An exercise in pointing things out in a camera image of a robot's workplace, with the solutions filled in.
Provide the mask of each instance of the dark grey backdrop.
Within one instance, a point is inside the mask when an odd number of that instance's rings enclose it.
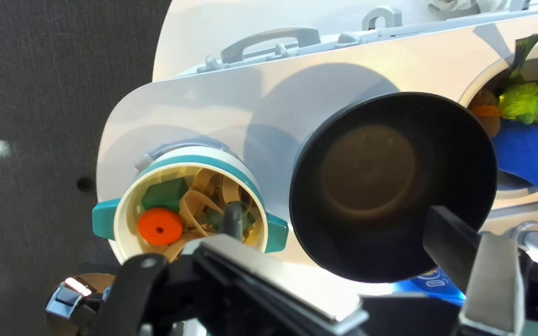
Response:
[[[0,335],[46,335],[66,276],[113,270],[90,231],[105,120],[151,81],[168,0],[0,0]]]

